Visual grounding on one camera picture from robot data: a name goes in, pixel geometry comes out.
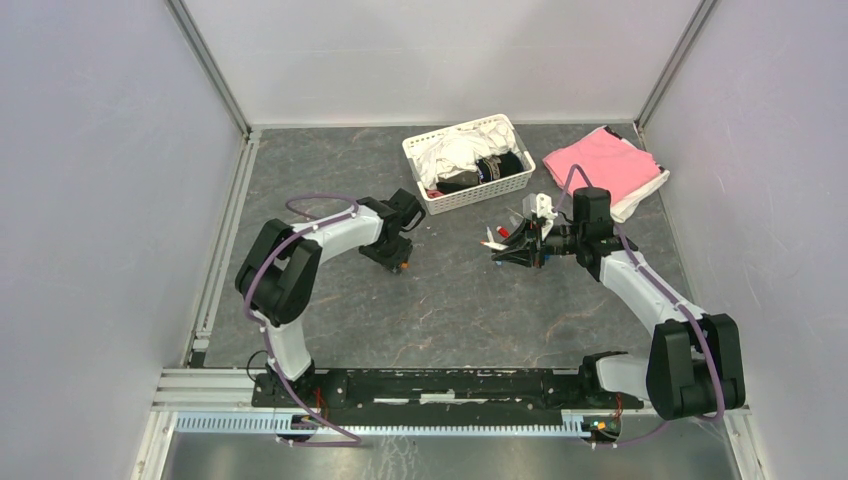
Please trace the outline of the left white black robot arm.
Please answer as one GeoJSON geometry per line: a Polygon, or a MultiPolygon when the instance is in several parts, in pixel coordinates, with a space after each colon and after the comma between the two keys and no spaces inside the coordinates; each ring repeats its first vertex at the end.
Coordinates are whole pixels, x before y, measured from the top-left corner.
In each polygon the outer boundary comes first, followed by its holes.
{"type": "Polygon", "coordinates": [[[301,223],[267,221],[235,278],[244,316],[265,342],[266,369],[278,397],[290,407],[306,405],[314,394],[315,363],[306,346],[302,314],[312,297],[319,268],[357,251],[391,273],[403,270],[413,251],[407,233],[426,211],[410,192],[389,199],[341,196],[345,208],[301,223]]]}

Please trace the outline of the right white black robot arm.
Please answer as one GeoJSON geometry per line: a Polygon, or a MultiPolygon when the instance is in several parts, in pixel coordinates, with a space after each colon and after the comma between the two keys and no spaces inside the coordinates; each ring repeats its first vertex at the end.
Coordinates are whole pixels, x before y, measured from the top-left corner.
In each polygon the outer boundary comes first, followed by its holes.
{"type": "Polygon", "coordinates": [[[614,293],[651,335],[647,357],[607,352],[585,357],[580,400],[602,408],[617,393],[650,403],[664,420],[720,418],[746,403],[737,323],[709,314],[665,281],[611,215],[611,194],[583,187],[563,223],[546,194],[523,201],[524,216],[506,238],[489,235],[495,262],[540,268],[553,256],[572,256],[614,293]]]}

